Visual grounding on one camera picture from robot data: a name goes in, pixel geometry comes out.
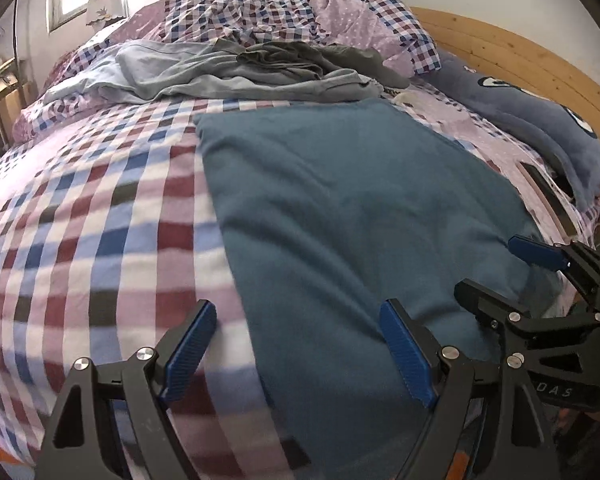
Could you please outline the light blue garment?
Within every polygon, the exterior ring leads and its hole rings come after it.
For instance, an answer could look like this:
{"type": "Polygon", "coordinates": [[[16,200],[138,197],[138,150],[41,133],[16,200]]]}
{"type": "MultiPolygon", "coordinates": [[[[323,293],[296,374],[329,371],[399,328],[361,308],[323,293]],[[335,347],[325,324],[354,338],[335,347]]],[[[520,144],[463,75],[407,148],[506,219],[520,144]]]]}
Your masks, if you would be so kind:
{"type": "Polygon", "coordinates": [[[117,61],[117,52],[109,52],[85,70],[50,87],[43,96],[43,103],[50,104],[73,94],[85,94],[118,84],[124,84],[124,78],[117,61]]]}

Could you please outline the plaid folded quilt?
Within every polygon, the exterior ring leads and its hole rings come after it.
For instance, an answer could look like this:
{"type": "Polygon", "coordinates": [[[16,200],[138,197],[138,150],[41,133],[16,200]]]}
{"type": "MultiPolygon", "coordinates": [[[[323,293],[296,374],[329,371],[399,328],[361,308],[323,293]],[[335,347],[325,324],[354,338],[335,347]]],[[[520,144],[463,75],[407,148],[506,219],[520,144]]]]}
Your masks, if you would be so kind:
{"type": "Polygon", "coordinates": [[[373,49],[385,66],[404,77],[441,66],[434,38],[401,0],[159,0],[66,53],[45,84],[51,87],[76,75],[125,40],[173,44],[218,38],[243,46],[304,41],[373,49]]]}

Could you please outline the cardboard boxes stack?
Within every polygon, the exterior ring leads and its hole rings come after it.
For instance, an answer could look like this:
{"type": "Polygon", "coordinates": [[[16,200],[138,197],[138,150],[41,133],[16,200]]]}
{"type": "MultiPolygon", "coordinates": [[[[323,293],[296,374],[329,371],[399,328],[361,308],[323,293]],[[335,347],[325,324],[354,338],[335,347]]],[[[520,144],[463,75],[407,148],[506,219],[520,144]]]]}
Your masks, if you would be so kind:
{"type": "Polygon", "coordinates": [[[14,58],[0,64],[0,155],[16,143],[12,128],[35,96],[35,82],[20,73],[14,58]]]}

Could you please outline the olive green garment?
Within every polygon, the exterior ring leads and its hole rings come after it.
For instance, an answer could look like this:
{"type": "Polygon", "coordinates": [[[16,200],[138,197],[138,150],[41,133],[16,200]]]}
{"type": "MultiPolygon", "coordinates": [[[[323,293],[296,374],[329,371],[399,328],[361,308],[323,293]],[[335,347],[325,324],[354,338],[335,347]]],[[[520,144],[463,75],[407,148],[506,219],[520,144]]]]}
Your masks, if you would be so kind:
{"type": "Polygon", "coordinates": [[[285,74],[295,80],[319,80],[337,70],[353,70],[387,88],[404,89],[410,85],[408,77],[385,66],[374,49],[343,44],[311,46],[302,41],[269,41],[244,47],[221,38],[215,41],[213,50],[236,55],[239,64],[285,74]]]}

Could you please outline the black clothes rack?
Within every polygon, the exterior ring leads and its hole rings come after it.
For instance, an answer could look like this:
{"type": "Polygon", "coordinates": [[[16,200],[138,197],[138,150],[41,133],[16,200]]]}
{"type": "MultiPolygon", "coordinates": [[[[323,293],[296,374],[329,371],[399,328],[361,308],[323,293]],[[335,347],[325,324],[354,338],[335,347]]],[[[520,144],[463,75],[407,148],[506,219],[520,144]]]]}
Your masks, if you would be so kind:
{"type": "Polygon", "coordinates": [[[23,110],[27,106],[27,98],[23,88],[23,78],[21,73],[21,63],[18,47],[18,4],[19,0],[12,2],[12,70],[16,77],[16,90],[18,93],[18,100],[20,110],[23,110]]]}

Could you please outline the plaid bed sheet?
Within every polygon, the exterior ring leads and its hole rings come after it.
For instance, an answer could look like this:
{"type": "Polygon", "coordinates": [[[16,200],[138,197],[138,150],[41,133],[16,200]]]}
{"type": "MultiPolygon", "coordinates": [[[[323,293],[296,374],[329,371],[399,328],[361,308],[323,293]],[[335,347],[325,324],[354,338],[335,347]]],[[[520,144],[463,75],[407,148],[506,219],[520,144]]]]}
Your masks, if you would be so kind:
{"type": "MultiPolygon", "coordinates": [[[[383,100],[457,142],[516,188],[547,242],[565,239],[522,168],[556,174],[530,146],[418,84],[383,100]]],[[[0,449],[28,467],[75,360],[123,361],[198,300],[218,329],[171,412],[206,479],[307,479],[258,374],[204,176],[196,119],[300,105],[170,98],[66,120],[0,160],[0,449]]]]}

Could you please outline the dark blue plush pillow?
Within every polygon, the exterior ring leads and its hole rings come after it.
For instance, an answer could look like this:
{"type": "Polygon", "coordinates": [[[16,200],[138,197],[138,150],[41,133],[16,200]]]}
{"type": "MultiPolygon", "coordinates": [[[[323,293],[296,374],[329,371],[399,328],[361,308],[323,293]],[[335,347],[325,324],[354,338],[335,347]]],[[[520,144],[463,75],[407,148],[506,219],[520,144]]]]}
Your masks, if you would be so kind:
{"type": "Polygon", "coordinates": [[[600,139],[570,108],[473,70],[456,55],[440,53],[428,84],[537,151],[568,182],[579,209],[600,195],[600,139]]]}

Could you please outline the dark teal sweater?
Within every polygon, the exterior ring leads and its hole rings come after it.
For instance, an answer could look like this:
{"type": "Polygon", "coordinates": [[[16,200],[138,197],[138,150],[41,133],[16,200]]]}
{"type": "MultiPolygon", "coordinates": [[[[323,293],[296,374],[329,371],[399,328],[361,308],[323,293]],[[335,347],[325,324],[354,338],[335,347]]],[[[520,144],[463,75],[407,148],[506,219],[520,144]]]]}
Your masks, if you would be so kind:
{"type": "Polygon", "coordinates": [[[197,117],[204,176],[258,374],[308,479],[388,479],[426,413],[381,335],[399,300],[438,341],[493,361],[454,298],[475,281],[545,313],[558,276],[514,257],[539,229],[516,188],[383,100],[197,117]]]}

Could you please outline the grey trousers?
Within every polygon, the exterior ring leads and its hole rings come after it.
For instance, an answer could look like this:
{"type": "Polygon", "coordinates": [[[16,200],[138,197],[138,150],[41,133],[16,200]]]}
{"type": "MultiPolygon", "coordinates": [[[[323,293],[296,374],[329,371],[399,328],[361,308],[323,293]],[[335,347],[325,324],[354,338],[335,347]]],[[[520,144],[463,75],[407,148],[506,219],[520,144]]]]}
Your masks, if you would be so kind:
{"type": "Polygon", "coordinates": [[[213,44],[129,41],[117,52],[124,84],[96,91],[111,102],[141,103],[163,96],[199,99],[354,102],[384,92],[376,80],[353,70],[337,70],[319,80],[295,80],[281,73],[242,65],[213,44]]]}

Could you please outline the wooden headboard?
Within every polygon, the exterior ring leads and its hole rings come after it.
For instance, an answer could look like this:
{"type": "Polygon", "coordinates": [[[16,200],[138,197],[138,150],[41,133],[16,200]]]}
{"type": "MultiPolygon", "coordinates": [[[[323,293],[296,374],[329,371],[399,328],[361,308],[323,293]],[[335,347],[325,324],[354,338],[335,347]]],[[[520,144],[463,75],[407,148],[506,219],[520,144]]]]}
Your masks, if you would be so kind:
{"type": "Polygon", "coordinates": [[[501,27],[414,6],[412,12],[437,46],[486,75],[564,104],[600,138],[600,85],[539,44],[501,27]]]}

